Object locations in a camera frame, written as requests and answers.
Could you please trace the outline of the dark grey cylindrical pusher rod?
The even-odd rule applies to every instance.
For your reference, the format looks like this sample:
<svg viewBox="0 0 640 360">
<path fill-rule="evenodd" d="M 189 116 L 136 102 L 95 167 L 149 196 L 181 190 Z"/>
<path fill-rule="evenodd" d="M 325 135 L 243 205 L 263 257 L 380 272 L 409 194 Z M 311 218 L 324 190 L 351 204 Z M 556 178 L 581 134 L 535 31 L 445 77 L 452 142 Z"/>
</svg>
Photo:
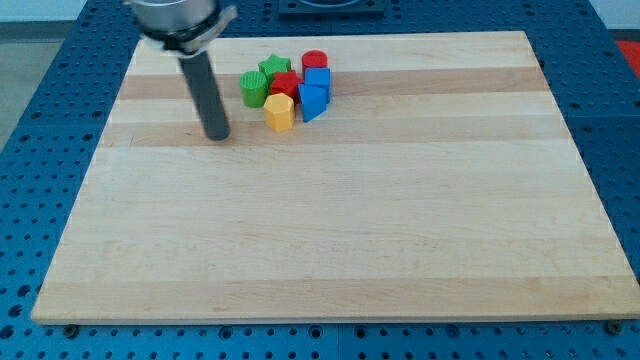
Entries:
<svg viewBox="0 0 640 360">
<path fill-rule="evenodd" d="M 230 125 L 208 54 L 182 58 L 179 64 L 206 137 L 225 140 Z"/>
</svg>

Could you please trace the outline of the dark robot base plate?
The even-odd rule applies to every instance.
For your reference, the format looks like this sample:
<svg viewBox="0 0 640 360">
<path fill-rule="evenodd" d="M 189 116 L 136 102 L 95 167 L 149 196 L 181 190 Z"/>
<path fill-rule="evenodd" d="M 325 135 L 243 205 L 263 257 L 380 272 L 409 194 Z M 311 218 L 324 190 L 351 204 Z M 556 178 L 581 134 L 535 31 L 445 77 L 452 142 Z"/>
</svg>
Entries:
<svg viewBox="0 0 640 360">
<path fill-rule="evenodd" d="M 280 18 L 382 15 L 384 0 L 277 0 Z"/>
</svg>

